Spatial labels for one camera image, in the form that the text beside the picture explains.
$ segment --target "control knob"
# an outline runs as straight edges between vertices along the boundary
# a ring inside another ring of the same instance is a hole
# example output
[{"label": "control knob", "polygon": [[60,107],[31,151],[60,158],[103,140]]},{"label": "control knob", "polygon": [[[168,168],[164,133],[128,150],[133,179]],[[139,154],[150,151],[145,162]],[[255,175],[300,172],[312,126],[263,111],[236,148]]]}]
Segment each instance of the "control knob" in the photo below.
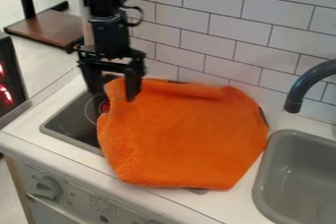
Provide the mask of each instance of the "control knob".
[{"label": "control knob", "polygon": [[63,194],[62,186],[58,181],[50,176],[44,176],[36,184],[37,192],[33,194],[36,197],[57,200]]}]

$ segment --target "towel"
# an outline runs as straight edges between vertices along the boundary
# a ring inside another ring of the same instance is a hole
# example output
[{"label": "towel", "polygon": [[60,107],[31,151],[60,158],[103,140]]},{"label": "towel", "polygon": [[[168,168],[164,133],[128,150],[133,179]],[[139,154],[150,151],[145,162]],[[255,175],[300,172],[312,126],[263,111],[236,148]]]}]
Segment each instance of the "towel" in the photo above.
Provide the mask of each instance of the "towel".
[{"label": "towel", "polygon": [[266,146],[260,108],[233,87],[147,79],[134,102],[124,79],[105,90],[111,109],[98,119],[98,140],[126,183],[229,190]]}]

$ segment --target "sink basin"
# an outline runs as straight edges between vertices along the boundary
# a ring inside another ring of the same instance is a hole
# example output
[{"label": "sink basin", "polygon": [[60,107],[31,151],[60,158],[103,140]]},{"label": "sink basin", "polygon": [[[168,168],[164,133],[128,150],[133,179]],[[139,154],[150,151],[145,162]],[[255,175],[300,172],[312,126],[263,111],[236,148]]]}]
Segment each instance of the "sink basin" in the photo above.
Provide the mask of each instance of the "sink basin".
[{"label": "sink basin", "polygon": [[274,133],[252,198],[277,224],[336,224],[336,141],[292,130]]}]

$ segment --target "stove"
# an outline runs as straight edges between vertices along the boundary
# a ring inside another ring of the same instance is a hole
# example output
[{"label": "stove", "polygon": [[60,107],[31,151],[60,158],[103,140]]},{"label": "stove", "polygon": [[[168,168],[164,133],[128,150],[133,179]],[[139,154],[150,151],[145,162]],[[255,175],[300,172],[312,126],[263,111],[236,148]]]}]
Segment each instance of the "stove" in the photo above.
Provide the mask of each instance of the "stove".
[{"label": "stove", "polygon": [[92,95],[86,91],[45,122],[40,130],[53,138],[102,155],[96,122],[102,113],[109,111],[109,107],[105,93]]}]

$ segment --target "chrome faucet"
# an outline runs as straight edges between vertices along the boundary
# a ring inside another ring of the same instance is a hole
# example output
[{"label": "chrome faucet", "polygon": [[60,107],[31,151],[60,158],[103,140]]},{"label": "chrome faucet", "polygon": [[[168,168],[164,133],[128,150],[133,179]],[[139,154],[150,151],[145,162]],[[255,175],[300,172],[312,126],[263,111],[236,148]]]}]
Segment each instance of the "chrome faucet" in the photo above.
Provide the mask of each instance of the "chrome faucet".
[{"label": "chrome faucet", "polygon": [[332,75],[336,75],[336,59],[318,64],[305,72],[288,93],[284,109],[289,113],[299,113],[304,102],[304,96],[310,88]]}]

